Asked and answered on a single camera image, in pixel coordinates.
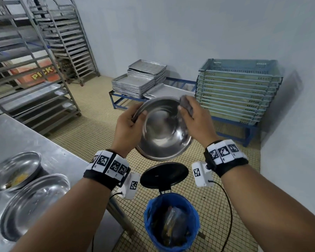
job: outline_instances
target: hand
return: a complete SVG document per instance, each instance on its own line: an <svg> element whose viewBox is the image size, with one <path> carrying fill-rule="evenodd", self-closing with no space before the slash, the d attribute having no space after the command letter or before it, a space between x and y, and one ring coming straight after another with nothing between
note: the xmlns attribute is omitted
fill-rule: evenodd
<svg viewBox="0 0 315 252"><path fill-rule="evenodd" d="M140 142L147 111L144 110L135 123L131 119L141 105L142 103L138 103L130 106L118 118L113 144L110 149L123 158L126 158L128 153Z"/></svg>
<svg viewBox="0 0 315 252"><path fill-rule="evenodd" d="M187 125L190 136L206 148L214 141L219 140L210 112L202 108L194 97L187 96L187 99L193 109L192 117L185 108L178 106L178 109Z"/></svg>

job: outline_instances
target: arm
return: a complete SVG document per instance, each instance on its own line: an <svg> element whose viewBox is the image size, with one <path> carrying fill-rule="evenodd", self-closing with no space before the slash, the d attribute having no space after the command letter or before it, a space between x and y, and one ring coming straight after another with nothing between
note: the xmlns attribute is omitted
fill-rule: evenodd
<svg viewBox="0 0 315 252"><path fill-rule="evenodd" d="M141 106L131 106L118 118L111 149L125 158L139 143L145 114L133 123ZM86 251L104 215L111 189L82 178L16 243L12 252Z"/></svg>
<svg viewBox="0 0 315 252"><path fill-rule="evenodd" d="M189 133L206 148L219 140L210 113L193 97L191 117L179 107ZM264 251L315 251L315 216L299 202L257 173L237 166L222 183L241 220Z"/></svg>

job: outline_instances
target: wrist strap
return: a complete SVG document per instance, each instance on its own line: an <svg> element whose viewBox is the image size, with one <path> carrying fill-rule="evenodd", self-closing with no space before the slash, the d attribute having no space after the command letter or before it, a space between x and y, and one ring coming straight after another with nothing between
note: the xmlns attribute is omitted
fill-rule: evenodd
<svg viewBox="0 0 315 252"><path fill-rule="evenodd" d="M113 190L121 182L129 164L115 152L98 151L88 164L83 177L93 179Z"/></svg>
<svg viewBox="0 0 315 252"><path fill-rule="evenodd" d="M223 140L210 144L205 152L208 167L221 178L233 167L248 164L246 155L241 152L232 140Z"/></svg>

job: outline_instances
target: stack of plastic crates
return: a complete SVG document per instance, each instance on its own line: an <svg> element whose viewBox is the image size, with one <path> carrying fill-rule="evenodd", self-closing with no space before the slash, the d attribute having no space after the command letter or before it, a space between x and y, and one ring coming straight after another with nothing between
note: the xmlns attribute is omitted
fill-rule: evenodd
<svg viewBox="0 0 315 252"><path fill-rule="evenodd" d="M282 79L277 60L208 59L199 70L196 98L212 116L255 125Z"/></svg>

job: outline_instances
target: blue trash bag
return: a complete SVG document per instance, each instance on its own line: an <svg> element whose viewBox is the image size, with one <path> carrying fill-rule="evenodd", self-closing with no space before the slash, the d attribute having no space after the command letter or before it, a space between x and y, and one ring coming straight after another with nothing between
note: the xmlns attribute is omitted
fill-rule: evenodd
<svg viewBox="0 0 315 252"><path fill-rule="evenodd" d="M188 215L187 228L189 235L186 237L187 241L180 247L164 246L156 238L156 232L153 229L153 216L155 212L162 207L168 208L169 206L180 208ZM185 197L176 193L166 193L159 195L155 199L151 199L148 202L147 208L143 214L143 218L146 231L153 244L159 251L181 252L190 248L196 238L196 235L198 234L198 230L200 229L200 217L198 216L197 211Z"/></svg>

